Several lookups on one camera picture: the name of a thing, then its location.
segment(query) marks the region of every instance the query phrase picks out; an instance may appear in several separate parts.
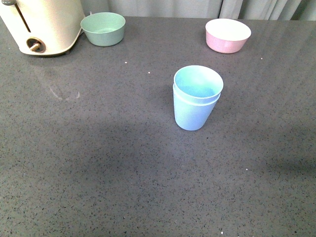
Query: toaster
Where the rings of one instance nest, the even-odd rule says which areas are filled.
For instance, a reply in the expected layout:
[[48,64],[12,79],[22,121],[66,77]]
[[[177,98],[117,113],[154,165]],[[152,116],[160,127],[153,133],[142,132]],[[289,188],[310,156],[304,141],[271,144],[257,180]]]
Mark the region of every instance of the toaster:
[[20,51],[30,55],[69,50],[85,17],[80,0],[2,0],[0,16]]

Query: bowl rim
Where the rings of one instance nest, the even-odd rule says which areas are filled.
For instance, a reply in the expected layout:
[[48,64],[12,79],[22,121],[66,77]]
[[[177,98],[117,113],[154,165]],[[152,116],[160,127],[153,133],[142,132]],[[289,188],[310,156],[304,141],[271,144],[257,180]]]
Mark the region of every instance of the bowl rim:
[[[124,22],[123,22],[121,27],[119,27],[119,28],[117,28],[117,29],[115,29],[113,31],[109,31],[109,32],[94,32],[94,31],[89,31],[89,30],[86,30],[85,28],[83,28],[82,27],[82,23],[84,21],[89,20],[89,18],[94,17],[95,15],[115,15],[115,16],[118,16],[120,19],[123,19]],[[108,33],[112,33],[112,32],[120,30],[121,28],[123,28],[125,26],[125,24],[126,24],[126,19],[120,14],[117,14],[117,13],[114,13],[114,12],[98,12],[98,13],[94,13],[94,14],[91,14],[91,15],[88,15],[88,16],[84,17],[81,20],[81,22],[80,22],[80,27],[82,28],[83,31],[88,32],[88,33],[92,33],[92,34],[108,34]]]
[[[229,24],[234,24],[234,25],[238,25],[239,27],[242,28],[242,30],[244,31],[244,34],[242,34],[241,36],[235,36],[235,38],[226,38],[223,37],[221,35],[216,35],[214,34],[214,32],[211,32],[211,27],[214,24],[222,24],[222,23],[229,23]],[[227,40],[227,41],[242,41],[242,40],[246,40],[251,36],[251,29],[244,23],[237,21],[237,20],[233,20],[233,19],[228,19],[228,18],[217,18],[217,19],[213,19],[210,20],[209,22],[206,23],[205,25],[205,29],[206,29],[206,33],[210,34],[211,36],[220,39],[220,40]]]

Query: bowl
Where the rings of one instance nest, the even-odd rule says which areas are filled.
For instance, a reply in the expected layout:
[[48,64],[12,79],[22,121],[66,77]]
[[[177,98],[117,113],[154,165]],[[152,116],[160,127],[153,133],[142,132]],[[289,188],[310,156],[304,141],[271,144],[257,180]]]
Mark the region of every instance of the bowl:
[[219,53],[238,52],[251,35],[248,26],[231,19],[211,20],[205,29],[207,45]]
[[119,14],[100,12],[85,17],[80,25],[92,44],[111,46],[123,39],[125,23],[125,18]]

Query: gray curtain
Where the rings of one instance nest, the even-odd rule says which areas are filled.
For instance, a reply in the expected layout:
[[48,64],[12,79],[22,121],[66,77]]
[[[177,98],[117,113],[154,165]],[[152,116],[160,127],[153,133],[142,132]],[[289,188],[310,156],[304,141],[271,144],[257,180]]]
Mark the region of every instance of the gray curtain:
[[316,0],[81,0],[84,13],[123,16],[316,20]]

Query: blue cup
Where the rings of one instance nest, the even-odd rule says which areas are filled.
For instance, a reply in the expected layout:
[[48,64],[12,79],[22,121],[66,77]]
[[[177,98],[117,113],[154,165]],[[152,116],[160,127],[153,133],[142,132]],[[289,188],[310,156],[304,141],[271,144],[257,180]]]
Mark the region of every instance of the blue cup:
[[221,76],[210,68],[191,65],[178,70],[173,81],[176,123],[188,131],[203,127],[223,86]]

